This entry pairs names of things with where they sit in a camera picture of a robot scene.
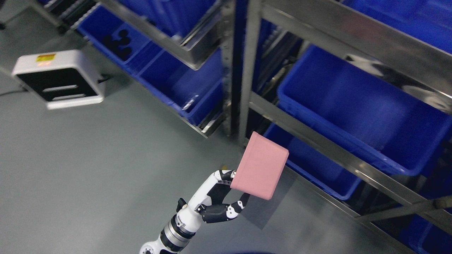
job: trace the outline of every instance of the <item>black panel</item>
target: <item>black panel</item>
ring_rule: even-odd
[[[17,74],[17,77],[24,81],[31,89],[33,89],[46,101],[53,101],[55,97],[74,94],[85,94],[86,96],[97,95],[96,92],[91,88],[91,86],[85,81],[82,75],[74,68]],[[74,89],[43,92],[43,90],[46,88],[54,88],[67,85],[77,85],[78,87]]]

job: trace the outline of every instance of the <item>white device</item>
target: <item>white device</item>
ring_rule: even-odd
[[[80,50],[21,56],[13,76],[42,98],[48,109],[100,103],[104,82],[94,65]]]

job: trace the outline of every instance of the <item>metal shelving rack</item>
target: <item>metal shelving rack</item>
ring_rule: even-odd
[[[193,70],[201,68],[207,58],[218,47],[221,47],[223,69],[222,105],[215,107],[199,125],[190,124],[171,107],[168,106],[168,109],[203,137],[209,137],[221,124],[224,126],[225,133],[227,135],[231,134],[233,127],[231,123],[231,114],[233,114],[231,112],[231,94],[233,86],[232,60],[234,53],[235,0],[217,0],[192,31],[181,41],[174,40],[149,23],[144,17],[137,15],[117,0],[95,1],[97,5],[94,8],[102,5]],[[71,29],[76,29],[77,25],[85,17],[86,15],[74,23]]]
[[[358,56],[387,67],[398,78],[406,80],[400,87],[403,91],[425,102],[429,97],[436,98],[430,105],[448,114],[452,114],[452,56],[333,0],[250,1],[239,128],[239,142],[245,144],[248,114],[252,109],[400,203],[402,207],[399,208],[360,215],[287,168],[324,199],[403,252],[413,251],[373,221],[416,213],[452,235],[452,215],[444,210],[452,207],[452,196],[425,199],[251,90],[261,19],[281,26],[341,59]]]

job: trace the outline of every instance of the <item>pink foam block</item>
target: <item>pink foam block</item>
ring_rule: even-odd
[[[286,148],[253,132],[231,188],[271,199],[288,156]]]

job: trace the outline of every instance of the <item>black cable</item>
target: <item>black cable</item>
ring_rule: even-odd
[[[8,95],[8,94],[24,93],[24,92],[28,92],[28,91],[27,91],[27,90],[15,90],[15,91],[9,91],[9,92],[0,94],[0,96]]]

